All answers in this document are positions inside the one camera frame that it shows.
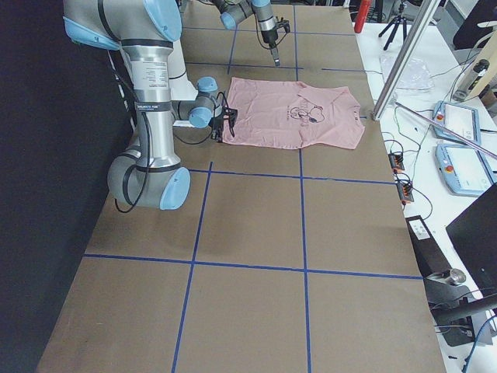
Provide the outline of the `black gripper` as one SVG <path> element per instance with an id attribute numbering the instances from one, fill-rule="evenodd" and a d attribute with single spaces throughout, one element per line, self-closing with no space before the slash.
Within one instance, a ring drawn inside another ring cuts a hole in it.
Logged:
<path id="1" fill-rule="evenodd" d="M 238 111 L 228 105 L 228 100 L 224 92 L 219 92 L 215 99 L 214 116 L 210 120 L 211 139 L 220 141 L 224 133 L 224 127 L 228 126 L 231 136 L 235 135 L 234 127 L 238 118 Z"/>
<path id="2" fill-rule="evenodd" d="M 262 36 L 262 46 L 269 49 L 275 66 L 280 66 L 280 56 L 277 48 L 278 30 L 283 28 L 285 33 L 290 32 L 290 23 L 283 17 L 271 17 L 259 21 L 259 31 Z"/>

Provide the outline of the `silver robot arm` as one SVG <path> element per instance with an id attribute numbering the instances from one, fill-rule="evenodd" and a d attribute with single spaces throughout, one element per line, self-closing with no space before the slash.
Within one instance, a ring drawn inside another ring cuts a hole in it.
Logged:
<path id="1" fill-rule="evenodd" d="M 76 43 L 121 51 L 128 62 L 137 137 L 109 168 L 107 183 L 116 206 L 175 210 L 187 198 L 189 170 L 174 151 L 173 124 L 208 127 L 210 136 L 233 128 L 238 111 L 228 105 L 214 78 L 200 78 L 193 99 L 172 99 L 184 75 L 179 7 L 174 1 L 66 1 L 64 26 Z"/>
<path id="2" fill-rule="evenodd" d="M 255 28 L 260 46 L 271 53 L 275 66 L 280 66 L 279 42 L 290 32 L 290 23 L 276 17 L 270 0 L 210 1 L 220 12 L 224 28 L 234 30 L 251 16 L 255 17 Z"/>

